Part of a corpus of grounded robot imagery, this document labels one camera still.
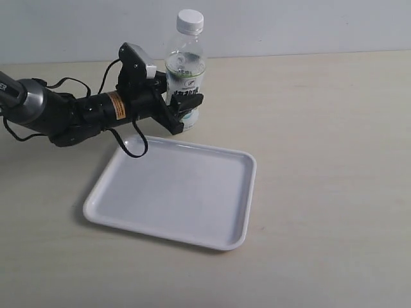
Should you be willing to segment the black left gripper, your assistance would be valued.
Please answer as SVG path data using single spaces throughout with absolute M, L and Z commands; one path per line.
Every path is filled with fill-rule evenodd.
M 152 118 L 171 134 L 183 131 L 182 118 L 199 107 L 201 93 L 181 96 L 173 94 L 170 105 L 162 98 L 166 92 L 166 74 L 156 71 L 153 78 L 121 71 L 112 92 L 102 94 L 105 129 Z

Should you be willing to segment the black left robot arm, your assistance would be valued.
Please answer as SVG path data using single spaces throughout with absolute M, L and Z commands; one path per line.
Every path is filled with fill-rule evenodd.
M 162 72 L 144 79 L 121 69 L 114 91 L 84 98 L 53 92 L 43 80 L 14 80 L 2 73 L 1 111 L 5 121 L 44 135 L 61 148 L 149 117 L 176 135 L 183 131 L 182 118 L 200 106 L 204 96 L 176 95 L 167 105 L 162 98 L 166 90 Z

